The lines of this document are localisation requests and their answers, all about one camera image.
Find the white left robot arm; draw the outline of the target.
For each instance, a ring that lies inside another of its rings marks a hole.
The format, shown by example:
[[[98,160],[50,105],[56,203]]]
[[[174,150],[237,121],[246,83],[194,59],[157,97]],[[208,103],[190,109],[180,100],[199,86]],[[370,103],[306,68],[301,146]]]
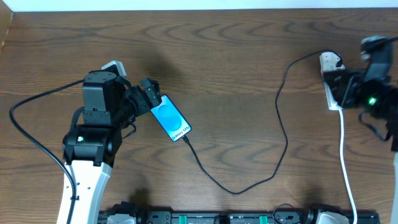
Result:
[[[96,223],[103,192],[120,148],[122,130],[160,105],[159,83],[149,78],[132,86],[118,72],[97,70],[85,76],[84,106],[75,111],[65,135],[64,178],[58,223]]]

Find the blue smartphone lit screen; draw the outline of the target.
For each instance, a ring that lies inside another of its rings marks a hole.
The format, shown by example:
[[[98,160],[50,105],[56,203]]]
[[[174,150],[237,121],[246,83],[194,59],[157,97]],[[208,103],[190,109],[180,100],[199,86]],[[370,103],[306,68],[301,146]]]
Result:
[[[176,142],[188,134],[192,127],[167,95],[162,95],[161,100],[161,104],[150,111],[168,137]]]

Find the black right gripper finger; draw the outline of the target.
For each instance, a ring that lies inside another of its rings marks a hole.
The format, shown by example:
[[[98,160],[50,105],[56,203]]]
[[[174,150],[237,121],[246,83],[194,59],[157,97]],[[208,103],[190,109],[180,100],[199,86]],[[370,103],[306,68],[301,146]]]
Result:
[[[327,84],[346,83],[354,75],[353,70],[334,70],[323,73],[323,80]]]
[[[326,101],[329,108],[349,108],[350,103],[347,97],[349,88],[348,82],[346,83],[326,83]]]

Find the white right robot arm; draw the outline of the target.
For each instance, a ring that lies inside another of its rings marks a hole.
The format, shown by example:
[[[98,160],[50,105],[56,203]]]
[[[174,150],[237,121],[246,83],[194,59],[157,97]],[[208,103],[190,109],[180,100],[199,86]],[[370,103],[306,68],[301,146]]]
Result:
[[[397,88],[389,85],[385,78],[368,78],[364,72],[336,70],[323,72],[325,93],[330,99],[330,105],[337,110],[340,116],[340,163],[343,178],[351,208],[353,209],[353,223],[359,221],[353,193],[345,165],[344,138],[345,121],[343,110],[363,108],[358,116],[359,122],[371,130],[380,140],[392,141],[391,151],[394,153],[394,183],[397,183]],[[387,134],[380,132],[371,124],[363,121],[365,114],[375,119],[386,121]]]

